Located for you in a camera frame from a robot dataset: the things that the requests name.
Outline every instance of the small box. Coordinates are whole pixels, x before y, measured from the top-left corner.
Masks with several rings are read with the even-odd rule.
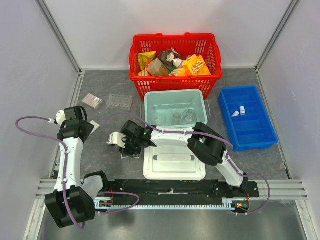
[[[82,102],[92,108],[94,108],[95,110],[98,110],[101,105],[103,104],[103,100],[92,95],[91,93],[88,93],[84,99],[82,100]]]
[[[106,105],[108,108],[130,110],[132,102],[132,96],[110,94]]]

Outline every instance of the metal floor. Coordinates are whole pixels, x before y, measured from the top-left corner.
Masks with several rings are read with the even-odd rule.
[[[251,208],[262,201],[251,203]],[[58,228],[46,214],[38,240],[306,240],[294,201],[272,201],[250,216],[212,210],[136,210],[97,215],[85,224]]]
[[[218,97],[223,87],[235,87],[255,85],[260,89],[258,78],[254,69],[224,69],[223,77],[214,86],[208,102],[211,117],[208,126],[229,139],[227,129],[218,104]],[[140,159],[121,159],[119,151],[106,145],[107,136],[104,135],[106,119],[121,112],[119,109],[107,108],[109,94],[133,96],[131,113],[140,115],[140,105],[143,103],[138,91],[129,78],[127,70],[99,70],[86,71],[79,94],[78,105],[84,105],[81,101],[91,93],[103,99],[103,105],[99,110],[85,107],[88,120],[94,120],[100,127],[85,142],[85,148],[81,158],[81,177],[88,173],[104,171],[109,179],[145,179],[143,175],[143,154]],[[106,132],[120,131],[127,120],[132,120],[127,115],[119,115],[110,120]],[[269,180],[288,179],[282,156],[277,144],[269,149],[254,149],[231,154],[237,166],[247,174],[261,173]],[[214,166],[206,166],[205,179],[223,179],[222,175]]]

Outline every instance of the orange box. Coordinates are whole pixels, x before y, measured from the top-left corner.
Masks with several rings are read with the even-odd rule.
[[[201,55],[192,55],[182,65],[187,76],[211,76],[210,70]]]

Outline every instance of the yellow snack package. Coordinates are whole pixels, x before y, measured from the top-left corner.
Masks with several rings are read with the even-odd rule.
[[[202,56],[192,55],[183,63],[187,76],[211,76],[210,70]]]
[[[138,54],[138,62],[141,71],[146,69],[146,63],[148,60],[154,60],[156,57],[156,51],[143,52]]]

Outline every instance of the cable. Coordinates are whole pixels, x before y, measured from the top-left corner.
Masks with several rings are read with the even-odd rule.
[[[66,182],[64,181],[67,178],[67,165],[68,165],[68,147],[67,145],[61,141],[60,139],[53,137],[53,136],[48,136],[48,135],[43,135],[43,134],[38,134],[38,133],[34,133],[34,132],[30,132],[27,130],[24,130],[23,128],[21,128],[19,126],[19,122],[21,120],[24,119],[40,119],[40,120],[45,120],[45,121],[50,121],[48,118],[44,118],[44,117],[40,117],[40,116],[25,116],[25,117],[21,117],[19,118],[16,122],[15,122],[15,126],[17,129],[19,129],[20,131],[24,132],[25,134],[29,134],[31,136],[36,136],[36,137],[40,137],[40,138],[45,138],[45,139],[51,139],[54,141],[59,142],[60,144],[62,144],[65,154],[64,154],[64,165],[63,165],[63,174],[62,174],[62,178],[63,178],[63,182],[62,182],[62,195],[63,195],[63,201],[64,201],[64,205],[66,208],[67,213],[70,216],[70,219],[72,220],[73,224],[76,225],[80,230],[83,230],[85,228],[85,223],[82,224],[82,226],[79,225],[79,223],[77,222],[77,220],[75,219],[74,215],[71,212],[69,203],[68,203],[68,199],[67,199],[67,186],[66,186]]]
[[[102,192],[99,192],[98,195],[104,195],[104,194],[118,194],[118,195],[129,195],[129,196],[134,196],[136,197],[136,201],[134,204],[132,204],[131,206],[128,206],[128,207],[125,207],[125,208],[122,208],[122,209],[119,209],[117,211],[107,211],[107,212],[100,212],[98,211],[99,215],[102,214],[102,215],[109,215],[109,214],[116,214],[116,213],[120,213],[120,212],[123,212],[123,211],[126,211],[128,209],[131,209],[133,208],[134,206],[136,206],[138,204],[138,202],[140,201],[140,197],[137,195],[137,194],[134,194],[134,193],[130,193],[130,192],[118,192],[118,191],[102,191]]]
[[[237,167],[230,161],[230,159],[228,159],[227,161],[230,163],[230,165],[233,167],[233,169],[238,172]],[[264,205],[262,207],[256,209],[256,210],[254,210],[254,211],[247,212],[247,213],[238,213],[238,215],[247,216],[247,215],[258,213],[259,211],[263,210],[270,202],[271,189],[270,189],[270,185],[269,185],[268,180],[261,173],[251,173],[251,174],[248,174],[248,175],[243,175],[240,172],[238,172],[238,174],[239,174],[239,176],[244,177],[244,178],[250,178],[250,177],[253,177],[253,176],[259,176],[260,178],[262,178],[265,181],[266,186],[268,188],[268,197],[267,197]]]
[[[246,201],[244,202],[244,204],[247,206],[247,209],[245,209],[245,208],[243,208],[243,207],[241,207],[241,206],[237,206],[237,207],[236,207],[237,209],[243,210],[245,213],[247,213],[247,212],[249,211],[249,209],[250,209],[250,194],[249,194],[248,191],[246,192],[246,196],[247,196],[247,199],[246,199]]]
[[[183,131],[173,131],[173,130],[165,130],[165,131],[161,131],[160,129],[157,129],[155,128],[154,126],[150,125],[149,123],[147,123],[145,120],[143,120],[141,117],[131,113],[131,112],[125,112],[125,111],[121,111],[121,112],[117,112],[115,114],[112,114],[111,116],[109,116],[107,118],[107,120],[105,121],[104,123],[104,134],[107,135],[107,131],[106,131],[106,126],[107,126],[107,122],[113,118],[114,116],[116,115],[120,115],[120,114],[127,114],[127,115],[130,115],[136,119],[139,119],[141,122],[143,122],[145,125],[149,126],[151,129],[159,132],[159,133],[165,133],[165,134],[197,134],[197,135],[202,135],[202,136],[205,136],[205,137],[209,137],[209,138],[213,138],[213,139],[216,139],[216,140],[219,140],[227,145],[230,146],[230,150],[227,152],[226,154],[226,158],[227,158],[227,161],[230,163],[230,165],[233,167],[233,169],[237,172],[237,174],[243,178],[250,178],[252,176],[259,176],[261,177],[266,185],[267,185],[267,188],[268,188],[268,197],[267,197],[267,200],[266,202],[264,203],[264,205],[260,208],[258,208],[257,210],[254,210],[252,212],[249,212],[249,213],[238,213],[238,215],[244,215],[244,216],[247,216],[247,215],[251,215],[251,214],[255,214],[261,210],[263,210],[268,204],[269,204],[269,201],[270,201],[270,195],[271,195],[271,189],[270,189],[270,185],[267,181],[267,179],[261,174],[261,173],[251,173],[251,174],[248,174],[248,175],[243,175],[239,172],[238,168],[230,161],[229,159],[229,155],[232,153],[233,149],[234,149],[234,146],[227,140],[221,138],[221,137],[218,137],[218,136],[215,136],[215,135],[212,135],[212,134],[208,134],[208,133],[204,133],[204,132],[197,132],[197,131],[187,131],[187,132],[183,132]]]

